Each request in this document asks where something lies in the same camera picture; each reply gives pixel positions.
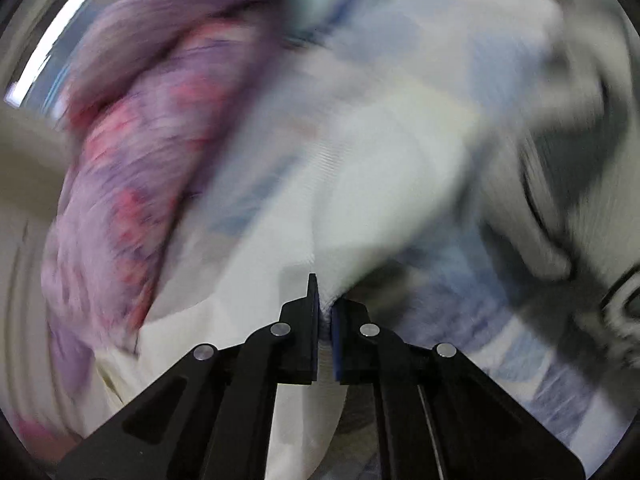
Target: gray and white fabric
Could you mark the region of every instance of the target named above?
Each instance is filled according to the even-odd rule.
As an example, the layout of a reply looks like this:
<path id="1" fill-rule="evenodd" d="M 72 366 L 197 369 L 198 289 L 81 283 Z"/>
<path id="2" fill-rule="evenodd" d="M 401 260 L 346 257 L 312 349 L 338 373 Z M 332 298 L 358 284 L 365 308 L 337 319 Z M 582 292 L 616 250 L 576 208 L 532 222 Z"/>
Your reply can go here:
<path id="1" fill-rule="evenodd" d="M 638 34 L 616 0 L 558 2 L 564 28 L 483 211 L 535 276 L 588 285 L 569 300 L 578 324 L 640 367 Z"/>

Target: silver screw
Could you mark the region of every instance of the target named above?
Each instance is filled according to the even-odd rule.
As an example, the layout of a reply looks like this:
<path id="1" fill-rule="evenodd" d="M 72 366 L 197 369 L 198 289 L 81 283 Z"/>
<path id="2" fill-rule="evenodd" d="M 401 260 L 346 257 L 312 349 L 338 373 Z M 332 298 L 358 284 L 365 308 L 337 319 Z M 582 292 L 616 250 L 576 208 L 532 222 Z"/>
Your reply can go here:
<path id="1" fill-rule="evenodd" d="M 440 343 L 436 346 L 436 352 L 440 357 L 453 357 L 458 350 L 451 343 Z"/>
<path id="2" fill-rule="evenodd" d="M 380 333 L 380 327 L 374 323 L 365 323 L 360 327 L 360 333 L 364 337 L 375 337 Z"/>
<path id="3" fill-rule="evenodd" d="M 287 323 L 278 322 L 271 325 L 271 333 L 274 336 L 280 337 L 283 335 L 287 335 L 289 332 L 291 332 L 291 327 Z"/>
<path id="4" fill-rule="evenodd" d="M 193 356 L 198 361 L 206 361 L 207 359 L 211 359 L 214 353 L 215 353 L 215 350 L 213 346 L 200 345 L 200 346 L 196 346 L 195 350 L 193 351 Z"/>

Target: purple fabric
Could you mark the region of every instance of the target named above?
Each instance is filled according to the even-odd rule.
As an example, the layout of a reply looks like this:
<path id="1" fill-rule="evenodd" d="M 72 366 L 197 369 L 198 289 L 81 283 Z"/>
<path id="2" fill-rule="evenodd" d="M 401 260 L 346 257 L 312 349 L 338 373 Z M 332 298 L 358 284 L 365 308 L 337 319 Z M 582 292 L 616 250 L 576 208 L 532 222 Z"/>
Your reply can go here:
<path id="1" fill-rule="evenodd" d="M 194 174 L 211 175 L 278 52 L 280 0 L 207 18 L 247 1 L 123 0 L 72 63 L 65 118 L 81 150 L 42 267 L 52 355 L 70 394 L 88 377 L 91 349 L 134 348 L 182 194 Z"/>

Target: fluorescent light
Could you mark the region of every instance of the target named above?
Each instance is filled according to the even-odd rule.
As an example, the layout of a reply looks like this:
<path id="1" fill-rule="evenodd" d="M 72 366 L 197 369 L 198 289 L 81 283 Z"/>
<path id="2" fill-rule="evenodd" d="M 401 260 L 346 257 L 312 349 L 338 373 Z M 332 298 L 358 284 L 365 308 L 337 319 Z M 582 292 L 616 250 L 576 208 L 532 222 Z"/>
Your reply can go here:
<path id="1" fill-rule="evenodd" d="M 67 0 L 66 3 L 60 9 L 60 12 L 56 14 L 53 21 L 44 31 L 42 38 L 38 42 L 35 50 L 31 54 L 31 57 L 27 61 L 27 64 L 20 75 L 20 79 L 11 85 L 4 100 L 9 104 L 19 107 L 22 104 L 22 100 L 31 88 L 31 85 L 40 75 L 42 69 L 49 61 L 49 52 L 51 47 L 59 38 L 62 31 L 69 24 L 73 16 L 78 12 L 82 4 L 86 0 Z"/>

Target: pile of laundry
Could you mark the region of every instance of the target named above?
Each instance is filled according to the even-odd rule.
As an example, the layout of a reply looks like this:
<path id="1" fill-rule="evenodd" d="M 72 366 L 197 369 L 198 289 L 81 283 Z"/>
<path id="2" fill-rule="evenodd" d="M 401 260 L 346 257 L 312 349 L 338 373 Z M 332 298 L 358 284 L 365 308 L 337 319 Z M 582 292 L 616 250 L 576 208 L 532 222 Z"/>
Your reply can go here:
<path id="1" fill-rule="evenodd" d="M 114 412 L 312 271 L 321 333 L 350 294 L 412 344 L 450 340 L 593 471 L 628 424 L 603 422 L 604 354 L 640 363 L 637 62 L 616 0 L 113 4 L 70 67 L 42 265 L 66 394 L 97 380 Z M 328 342 L 319 360 L 278 390 L 268 478 L 374 463 L 367 401 Z"/>

